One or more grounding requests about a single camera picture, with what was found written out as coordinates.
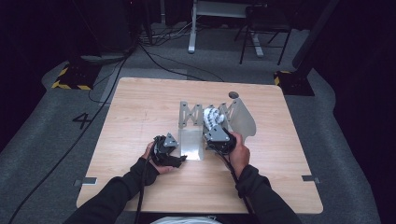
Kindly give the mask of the black chair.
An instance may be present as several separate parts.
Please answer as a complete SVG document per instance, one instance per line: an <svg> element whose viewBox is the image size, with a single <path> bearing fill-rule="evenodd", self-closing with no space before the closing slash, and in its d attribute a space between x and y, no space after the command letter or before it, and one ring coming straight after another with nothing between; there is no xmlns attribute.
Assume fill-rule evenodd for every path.
<svg viewBox="0 0 396 224"><path fill-rule="evenodd" d="M252 37L253 34L268 34L273 33L273 37L268 41L270 44L278 34L285 34L285 41L281 48L281 53L278 58L277 64L280 64L290 39L290 33L292 31L291 24L287 19L284 12L274 6L268 6L267 4L253 4L246 7L245 9L245 21L244 25L239 29L234 39L237 39L241 32L244 32L243 47L240 55L239 63L243 62L245 49L248 46L258 47L259 44L252 42L248 44L248 38Z"/></svg>

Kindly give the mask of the person's right hand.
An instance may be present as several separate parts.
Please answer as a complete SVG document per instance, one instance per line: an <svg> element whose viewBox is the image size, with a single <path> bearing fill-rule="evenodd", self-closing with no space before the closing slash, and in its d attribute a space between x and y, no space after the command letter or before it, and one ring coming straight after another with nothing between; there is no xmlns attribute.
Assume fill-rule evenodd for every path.
<svg viewBox="0 0 396 224"><path fill-rule="evenodd" d="M250 151L243 144L243 137L240 133L232 133L232 136L236 139L236 144L229 159L236 177L239 178L244 168L249 165Z"/></svg>

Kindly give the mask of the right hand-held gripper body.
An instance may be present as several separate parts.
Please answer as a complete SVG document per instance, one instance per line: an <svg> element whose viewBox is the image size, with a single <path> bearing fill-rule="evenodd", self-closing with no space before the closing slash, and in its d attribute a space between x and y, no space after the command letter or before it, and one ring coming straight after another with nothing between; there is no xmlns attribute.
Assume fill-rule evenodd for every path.
<svg viewBox="0 0 396 224"><path fill-rule="evenodd" d="M204 133L206 144L220 155L229 155L236 147L236 138L221 125L216 125Z"/></svg>

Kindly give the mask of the black slanted pole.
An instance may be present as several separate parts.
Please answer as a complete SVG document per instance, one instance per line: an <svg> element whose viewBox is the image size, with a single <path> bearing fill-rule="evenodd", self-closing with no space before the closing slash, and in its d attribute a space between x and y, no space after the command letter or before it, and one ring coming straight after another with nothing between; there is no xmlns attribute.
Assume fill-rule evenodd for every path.
<svg viewBox="0 0 396 224"><path fill-rule="evenodd" d="M305 42L302 44L294 59L292 65L295 68L294 73L298 76L307 76L313 67L313 53L318 45L318 38L330 16L333 14L340 0L330 0L327 6L320 14L318 21L313 26Z"/></svg>

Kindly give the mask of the white desk frame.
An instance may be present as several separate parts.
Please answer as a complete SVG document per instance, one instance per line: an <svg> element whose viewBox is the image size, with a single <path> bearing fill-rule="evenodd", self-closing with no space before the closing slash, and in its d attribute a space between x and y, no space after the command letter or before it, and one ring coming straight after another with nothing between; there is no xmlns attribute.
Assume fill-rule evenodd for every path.
<svg viewBox="0 0 396 224"><path fill-rule="evenodd" d="M191 9L191 33L188 53L193 54L195 52L195 43L197 36L196 24L199 16L243 19L246 17L245 9L247 6L248 4L237 4L210 0L193 0Z"/></svg>

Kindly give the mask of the white striped cloth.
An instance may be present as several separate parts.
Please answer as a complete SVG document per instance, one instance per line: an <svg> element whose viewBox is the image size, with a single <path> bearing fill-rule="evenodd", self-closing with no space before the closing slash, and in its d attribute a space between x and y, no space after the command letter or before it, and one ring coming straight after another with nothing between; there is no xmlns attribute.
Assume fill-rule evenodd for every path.
<svg viewBox="0 0 396 224"><path fill-rule="evenodd" d="M224 121L224 116L215 107L208 107L204 110L204 124L210 131L217 125L220 125Z"/></svg>

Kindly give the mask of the grey metal expandable rack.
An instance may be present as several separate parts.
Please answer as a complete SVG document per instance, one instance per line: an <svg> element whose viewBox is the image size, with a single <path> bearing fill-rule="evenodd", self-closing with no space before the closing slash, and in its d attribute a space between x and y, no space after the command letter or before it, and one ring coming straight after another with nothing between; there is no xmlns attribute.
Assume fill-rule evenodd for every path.
<svg viewBox="0 0 396 224"><path fill-rule="evenodd" d="M181 156L186 155L188 160L202 161L205 151L213 150L207 146L204 138L204 133L208 132L204 124L204 110L208 107L214 106L203 107L196 104L189 107L187 102L180 103L178 142ZM224 121L220 125L230 133L240 133L243 142L247 137L256 134L256 122L240 98L233 99L230 105L222 103L215 108L224 116Z"/></svg>

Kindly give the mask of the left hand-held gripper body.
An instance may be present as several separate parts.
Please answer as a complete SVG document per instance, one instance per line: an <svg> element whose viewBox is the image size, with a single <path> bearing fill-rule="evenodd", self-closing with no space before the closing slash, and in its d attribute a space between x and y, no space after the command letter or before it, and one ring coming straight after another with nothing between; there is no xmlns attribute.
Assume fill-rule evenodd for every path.
<svg viewBox="0 0 396 224"><path fill-rule="evenodd" d="M150 152L153 162L158 166L171 166L173 162L177 162L177 157L171 155L177 147L178 142L172 134L157 135Z"/></svg>

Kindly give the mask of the person's left hand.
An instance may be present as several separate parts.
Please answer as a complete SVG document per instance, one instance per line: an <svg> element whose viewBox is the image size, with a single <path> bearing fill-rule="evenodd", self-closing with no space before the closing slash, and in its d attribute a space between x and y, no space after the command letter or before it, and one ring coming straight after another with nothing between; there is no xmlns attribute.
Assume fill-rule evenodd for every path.
<svg viewBox="0 0 396 224"><path fill-rule="evenodd" d="M152 146L153 146L153 142L148 143L148 145L146 147L146 151L142 155L142 158L149 161L151 163L151 165L159 172L160 175L173 171L174 167L172 167L172 166L158 166L152 161L152 159L150 157L150 151L151 151Z"/></svg>

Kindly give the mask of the person's white clothing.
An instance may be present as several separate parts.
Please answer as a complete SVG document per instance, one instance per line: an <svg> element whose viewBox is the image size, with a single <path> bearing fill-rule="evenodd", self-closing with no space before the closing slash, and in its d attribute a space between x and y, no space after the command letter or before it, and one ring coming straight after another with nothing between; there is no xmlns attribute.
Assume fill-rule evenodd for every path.
<svg viewBox="0 0 396 224"><path fill-rule="evenodd" d="M211 217L162 217L150 224L222 224Z"/></svg>

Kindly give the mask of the dark cabinet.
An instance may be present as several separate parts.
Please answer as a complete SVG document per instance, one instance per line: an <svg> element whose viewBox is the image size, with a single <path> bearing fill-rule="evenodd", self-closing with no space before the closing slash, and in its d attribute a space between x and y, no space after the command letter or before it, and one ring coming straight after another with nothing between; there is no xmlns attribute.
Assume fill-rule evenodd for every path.
<svg viewBox="0 0 396 224"><path fill-rule="evenodd" d="M125 0L71 0L102 53L127 54L132 46Z"/></svg>

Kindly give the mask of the yellow black striped base plate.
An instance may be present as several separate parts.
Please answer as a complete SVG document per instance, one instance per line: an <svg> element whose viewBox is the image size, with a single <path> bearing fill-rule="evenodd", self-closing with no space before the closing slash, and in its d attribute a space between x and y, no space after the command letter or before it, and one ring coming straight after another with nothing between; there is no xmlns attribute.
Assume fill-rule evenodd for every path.
<svg viewBox="0 0 396 224"><path fill-rule="evenodd" d="M69 63L62 69L51 87L65 90L92 90L101 69L101 65Z"/></svg>
<svg viewBox="0 0 396 224"><path fill-rule="evenodd" d="M301 77L296 72L276 71L274 82L284 95L314 96L307 77Z"/></svg>

